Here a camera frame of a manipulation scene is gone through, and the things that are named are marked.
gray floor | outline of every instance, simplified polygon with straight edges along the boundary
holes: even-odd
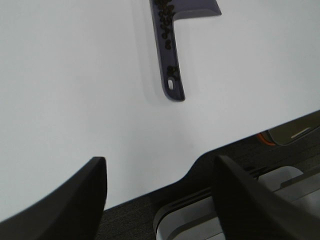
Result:
[[[208,152],[179,182],[106,210],[96,240],[155,240],[153,218],[158,209],[208,187],[216,155],[228,155],[251,172],[267,172],[280,166],[294,166],[305,172],[320,164],[320,129],[290,146],[266,146],[251,136]]]

orange object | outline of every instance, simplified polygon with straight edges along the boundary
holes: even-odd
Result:
[[[264,144],[268,145],[268,146],[275,146],[276,144],[274,142],[268,141],[264,138],[264,136],[262,135],[262,133],[259,133],[256,135],[257,138],[263,142]]]

white surface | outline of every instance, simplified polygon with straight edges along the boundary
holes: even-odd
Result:
[[[281,188],[282,183],[302,174],[304,173],[296,167],[282,166],[259,176],[258,182],[270,191],[274,192]]]
[[[320,2],[219,0],[179,20],[162,90],[147,0],[0,0],[0,220],[105,156],[110,208],[203,153],[320,108]]]
[[[193,227],[189,227],[189,229],[178,234],[173,240],[210,240],[210,239],[226,240],[218,217],[212,218],[210,220],[207,220]]]
[[[212,197],[207,197],[202,200],[198,200],[197,202],[191,203],[185,207],[179,208],[178,210],[165,215],[165,217],[158,223],[158,227],[156,230],[156,240],[167,240],[170,235],[172,235],[179,228],[183,227],[186,224],[189,224],[192,221],[201,219],[209,214],[216,214]],[[210,236],[214,236],[222,232],[217,217],[215,220],[210,219],[207,222],[210,222],[211,227],[209,229],[207,228],[206,231],[199,230],[199,225],[196,225],[194,227],[190,226],[188,230],[186,229],[184,232],[176,235],[174,239],[187,239],[185,238],[186,236],[189,236],[188,239],[195,239],[194,233],[197,233],[198,239],[207,239]]]

gray carpet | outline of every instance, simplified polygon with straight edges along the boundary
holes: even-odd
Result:
[[[158,209],[208,187],[216,155],[228,155],[258,174],[280,166],[306,172],[320,164],[320,129],[289,146],[266,146],[251,136],[208,152],[179,182],[106,210],[96,240],[155,240],[153,219]]]

dark gray object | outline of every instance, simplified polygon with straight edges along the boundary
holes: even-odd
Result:
[[[179,70],[173,22],[177,19],[221,15],[216,0],[150,0],[164,93],[186,99]]]

